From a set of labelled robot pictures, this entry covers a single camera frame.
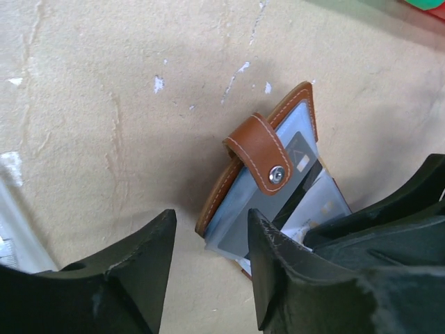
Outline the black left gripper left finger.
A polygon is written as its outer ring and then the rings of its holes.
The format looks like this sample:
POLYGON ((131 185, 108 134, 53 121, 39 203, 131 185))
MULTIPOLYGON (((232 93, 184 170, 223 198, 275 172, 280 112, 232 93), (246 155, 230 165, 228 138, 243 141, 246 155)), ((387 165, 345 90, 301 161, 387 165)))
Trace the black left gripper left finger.
POLYGON ((60 271, 1 267, 1 332, 158 333, 176 227, 166 209, 60 271))

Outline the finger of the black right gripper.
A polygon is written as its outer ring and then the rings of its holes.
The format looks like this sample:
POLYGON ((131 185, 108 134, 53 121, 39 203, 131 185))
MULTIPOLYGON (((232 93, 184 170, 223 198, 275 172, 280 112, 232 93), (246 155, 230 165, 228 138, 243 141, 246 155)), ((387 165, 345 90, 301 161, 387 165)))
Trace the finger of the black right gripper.
POLYGON ((444 270, 444 155, 429 155, 401 188, 381 201, 311 229, 304 244, 352 270, 444 270))

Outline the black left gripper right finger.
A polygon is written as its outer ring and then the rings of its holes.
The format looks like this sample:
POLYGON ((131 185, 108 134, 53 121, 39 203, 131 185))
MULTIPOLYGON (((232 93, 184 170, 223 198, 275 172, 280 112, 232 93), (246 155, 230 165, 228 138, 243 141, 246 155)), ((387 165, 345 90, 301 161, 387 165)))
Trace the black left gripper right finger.
POLYGON ((443 267, 351 271, 248 213, 258 329, 264 333, 443 333, 443 267))

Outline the brown leather card holder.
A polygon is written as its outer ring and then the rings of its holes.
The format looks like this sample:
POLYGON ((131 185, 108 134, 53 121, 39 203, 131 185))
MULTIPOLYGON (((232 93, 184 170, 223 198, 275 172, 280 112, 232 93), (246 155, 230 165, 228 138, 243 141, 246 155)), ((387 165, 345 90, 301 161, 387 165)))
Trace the brown leather card holder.
MULTIPOLYGON (((269 116, 253 113, 224 139, 229 164, 216 180, 195 225, 195 231, 204 239, 206 249, 225 257, 207 246, 206 235, 212 219, 244 168, 251 173, 259 190, 268 196, 275 195, 288 183, 293 175, 293 166, 285 149, 286 137, 293 137, 296 132, 312 141, 318 160, 330 174, 317 148, 313 86, 308 81, 299 83, 269 116)), ((247 272, 236 262, 237 259, 225 258, 233 261, 245 275, 251 274, 251 265, 250 272, 247 272)))

